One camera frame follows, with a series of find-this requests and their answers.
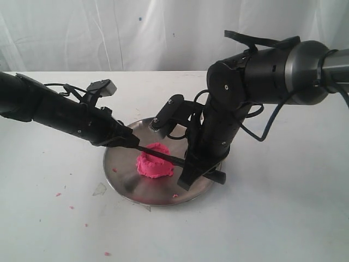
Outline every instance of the pink dough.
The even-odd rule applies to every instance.
[[[158,151],[163,154],[170,154],[170,150],[163,144],[153,143],[146,146],[149,149]],[[165,161],[161,158],[151,156],[142,152],[137,157],[137,171],[140,175],[150,178],[158,178],[162,176],[173,175],[172,163]]]

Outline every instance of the white curtain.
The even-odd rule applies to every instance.
[[[0,0],[0,70],[206,70],[225,29],[349,48],[349,0]]]

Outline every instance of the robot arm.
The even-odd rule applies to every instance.
[[[172,139],[187,138],[185,159],[139,146],[132,129],[112,118],[110,109],[95,107],[98,98],[115,92],[110,80],[91,83],[86,91],[65,84],[66,92],[57,93],[24,75],[0,73],[0,115],[24,122],[33,120],[96,146],[135,148],[168,160],[183,168],[178,184],[188,190],[202,175],[223,184],[225,173],[215,168],[229,154],[238,129],[263,141],[283,104],[313,105],[329,93],[340,92],[349,105],[349,50],[329,50],[316,41],[300,42],[299,37],[276,41],[233,31],[226,31],[225,36],[248,49],[212,65],[207,72],[208,90],[200,92],[194,101],[184,100],[180,94],[171,97],[149,126]],[[271,48],[259,51],[256,45]],[[197,99],[205,92],[209,96],[201,105]],[[79,102],[68,99],[70,94]],[[278,106],[259,138],[242,123],[261,113],[264,103]],[[254,105],[260,109],[249,113]],[[187,127],[183,137],[171,136],[177,124]]]

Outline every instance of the metal plate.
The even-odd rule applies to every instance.
[[[148,128],[152,118],[146,118],[129,125],[134,134],[140,138],[141,146],[160,142],[166,145],[172,156],[184,158],[188,146],[186,139],[172,140],[161,136]],[[171,135],[181,136],[185,128],[177,125]],[[176,205],[198,197],[206,192],[213,181],[200,177],[191,186],[189,191],[177,185],[182,168],[176,166],[171,177],[148,178],[139,175],[136,168],[136,158],[140,151],[129,148],[107,148],[104,154],[104,172],[112,188],[125,198],[150,206]]]

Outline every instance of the white table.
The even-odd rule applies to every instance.
[[[82,88],[111,79],[118,91],[98,105],[126,124],[206,88],[205,72],[26,74]],[[272,109],[245,124],[260,134]],[[348,261],[348,131],[338,94],[285,106],[265,142],[238,132],[224,186],[148,210],[107,184],[104,148],[0,118],[0,261]],[[99,183],[106,192],[92,196]]]

